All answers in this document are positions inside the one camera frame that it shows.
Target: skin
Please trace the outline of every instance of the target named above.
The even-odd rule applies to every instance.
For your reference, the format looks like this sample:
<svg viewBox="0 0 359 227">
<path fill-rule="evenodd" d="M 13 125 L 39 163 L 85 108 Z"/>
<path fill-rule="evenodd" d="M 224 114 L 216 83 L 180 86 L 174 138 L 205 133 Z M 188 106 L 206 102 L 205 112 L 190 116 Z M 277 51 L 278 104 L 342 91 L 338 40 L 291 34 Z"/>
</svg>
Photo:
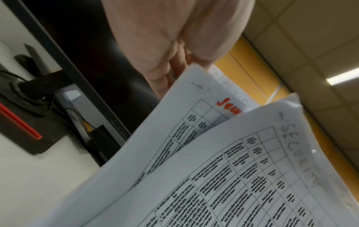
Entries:
<svg viewBox="0 0 359 227">
<path fill-rule="evenodd" d="M 102 0 L 121 51 L 162 98 L 188 64 L 208 69 L 238 40 L 255 0 Z"/>
</svg>

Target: sheet of paper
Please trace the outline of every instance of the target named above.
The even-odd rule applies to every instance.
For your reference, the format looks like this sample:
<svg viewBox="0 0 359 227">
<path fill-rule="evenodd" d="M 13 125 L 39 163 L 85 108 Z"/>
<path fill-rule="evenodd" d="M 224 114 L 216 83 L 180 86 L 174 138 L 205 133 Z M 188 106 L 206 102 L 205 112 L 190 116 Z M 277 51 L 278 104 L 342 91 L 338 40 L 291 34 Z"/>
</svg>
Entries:
<svg viewBox="0 0 359 227">
<path fill-rule="evenodd" d="M 82 226 L 199 135 L 255 104 L 238 100 L 199 66 L 189 67 L 121 150 L 32 226 Z"/>
<path fill-rule="evenodd" d="M 240 101 L 252 109 L 259 107 L 260 105 L 254 101 L 243 89 L 235 82 L 229 79 L 217 66 L 212 65 L 209 69 L 209 73 L 220 83 L 226 90 L 234 94 Z"/>
<path fill-rule="evenodd" d="M 319 183 L 311 136 L 296 96 L 257 108 L 194 140 L 85 226 L 359 226 Z"/>
</svg>

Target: orange wall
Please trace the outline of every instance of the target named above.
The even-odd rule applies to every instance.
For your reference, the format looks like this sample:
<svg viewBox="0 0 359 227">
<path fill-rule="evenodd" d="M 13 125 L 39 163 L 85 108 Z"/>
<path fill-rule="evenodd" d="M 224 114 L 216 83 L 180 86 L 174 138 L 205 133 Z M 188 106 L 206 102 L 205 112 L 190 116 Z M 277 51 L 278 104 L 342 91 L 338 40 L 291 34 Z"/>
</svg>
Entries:
<svg viewBox="0 0 359 227">
<path fill-rule="evenodd" d="M 280 89 L 273 97 L 272 102 L 287 97 L 290 94 L 286 87 L 281 85 L 278 77 L 243 37 L 215 65 L 260 105 L 264 105 L 277 88 Z M 306 116 L 323 152 L 353 196 L 359 201 L 359 174 L 314 119 L 309 114 L 306 114 Z"/>
</svg>

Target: red handwritten word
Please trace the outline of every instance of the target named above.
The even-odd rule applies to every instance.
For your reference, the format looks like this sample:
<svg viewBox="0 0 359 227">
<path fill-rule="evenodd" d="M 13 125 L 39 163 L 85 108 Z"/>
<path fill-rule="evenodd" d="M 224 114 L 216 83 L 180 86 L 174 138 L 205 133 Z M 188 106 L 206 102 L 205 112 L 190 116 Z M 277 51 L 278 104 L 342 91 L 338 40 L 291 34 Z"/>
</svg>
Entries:
<svg viewBox="0 0 359 227">
<path fill-rule="evenodd" d="M 231 99 L 230 98 L 225 98 L 222 102 L 217 102 L 217 106 L 221 106 L 223 104 L 225 104 L 226 102 L 229 102 Z M 238 109 L 238 107 L 234 107 L 234 105 L 232 103 L 227 103 L 224 105 L 224 109 L 225 110 L 229 110 L 230 112 L 232 112 L 233 114 L 240 114 L 242 112 L 242 110 Z"/>
</svg>

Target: ceiling light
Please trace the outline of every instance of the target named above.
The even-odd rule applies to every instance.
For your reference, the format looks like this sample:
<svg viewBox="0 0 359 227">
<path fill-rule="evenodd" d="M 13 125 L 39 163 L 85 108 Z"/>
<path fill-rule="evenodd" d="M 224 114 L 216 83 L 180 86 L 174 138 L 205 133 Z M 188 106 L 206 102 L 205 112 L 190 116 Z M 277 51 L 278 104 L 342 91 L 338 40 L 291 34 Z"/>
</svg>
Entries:
<svg viewBox="0 0 359 227">
<path fill-rule="evenodd" d="M 328 83 L 330 83 L 330 85 L 336 85 L 348 80 L 352 80 L 354 78 L 359 77 L 359 68 L 347 71 L 343 74 L 331 77 L 329 79 L 327 79 Z"/>
</svg>

